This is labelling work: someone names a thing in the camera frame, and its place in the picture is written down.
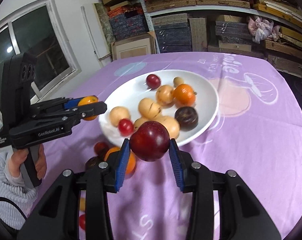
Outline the grey ribbed sleeve forearm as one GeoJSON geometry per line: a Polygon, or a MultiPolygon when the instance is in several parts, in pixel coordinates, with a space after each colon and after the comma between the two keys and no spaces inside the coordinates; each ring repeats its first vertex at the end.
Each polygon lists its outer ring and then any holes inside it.
{"type": "MultiPolygon", "coordinates": [[[[0,197],[14,202],[25,215],[28,215],[38,198],[38,189],[27,188],[22,177],[13,178],[8,170],[8,159],[13,153],[0,153],[0,197]]],[[[15,230],[20,230],[25,219],[20,212],[7,202],[0,202],[0,218],[15,230]]]]}

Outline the person's left hand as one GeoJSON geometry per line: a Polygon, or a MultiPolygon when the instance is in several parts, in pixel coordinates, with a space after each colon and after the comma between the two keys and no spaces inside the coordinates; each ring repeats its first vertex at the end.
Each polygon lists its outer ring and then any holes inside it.
{"type": "MultiPolygon", "coordinates": [[[[13,178],[18,178],[20,176],[20,166],[24,161],[26,160],[28,155],[28,150],[17,150],[15,151],[11,157],[8,159],[8,170],[10,175],[13,178]]],[[[44,146],[41,144],[39,146],[38,151],[38,160],[35,163],[35,169],[37,172],[38,179],[43,179],[46,171],[47,171],[47,163],[46,163],[46,157],[44,154],[44,146]]]]}

